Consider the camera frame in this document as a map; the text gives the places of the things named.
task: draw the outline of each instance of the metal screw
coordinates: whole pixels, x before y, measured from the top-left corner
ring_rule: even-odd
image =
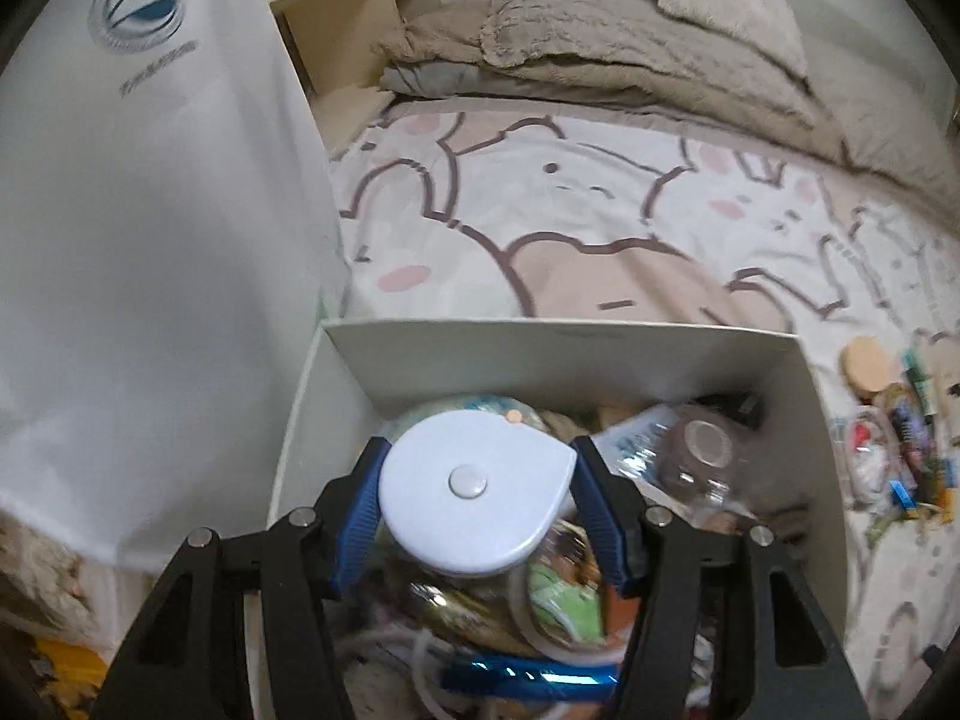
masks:
[[[186,542],[192,547],[205,547],[213,539],[213,531],[210,528],[194,528],[186,538]]]
[[[305,528],[317,518],[317,513],[309,506],[301,506],[290,512],[290,524],[298,528]]]
[[[761,547],[768,547],[774,542],[774,532],[766,525],[755,525],[750,528],[750,538]]]
[[[665,528],[673,521],[673,512],[662,506],[651,506],[647,509],[647,522],[658,528]]]

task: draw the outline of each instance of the round wooden object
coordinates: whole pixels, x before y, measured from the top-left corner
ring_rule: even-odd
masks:
[[[872,400],[896,381],[893,360],[873,336],[857,336],[844,346],[840,365],[861,400]]]

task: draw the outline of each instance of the blue metallic tube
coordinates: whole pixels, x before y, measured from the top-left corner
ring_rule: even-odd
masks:
[[[615,664],[568,666],[555,661],[530,661],[498,655],[455,659],[440,677],[440,686],[453,693],[498,696],[529,702],[601,703],[616,689]]]

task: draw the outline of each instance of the bed sheet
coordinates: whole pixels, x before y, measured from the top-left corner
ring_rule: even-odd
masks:
[[[838,370],[855,336],[960,361],[960,242],[903,194],[702,124],[597,119],[463,100],[370,127],[334,167],[344,315],[794,332],[834,418],[857,408]],[[848,511],[845,647],[887,717],[925,647],[960,624],[960,535],[902,524],[870,549],[869,522]]]

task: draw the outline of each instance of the white box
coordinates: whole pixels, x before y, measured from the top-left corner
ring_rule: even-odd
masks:
[[[806,579],[843,637],[847,551],[827,424],[792,336],[623,322],[335,322],[317,332],[299,384],[270,522],[314,503],[349,472],[383,420],[432,398],[511,395],[532,406],[682,401],[750,389],[766,401],[752,478],[784,501],[812,502]]]

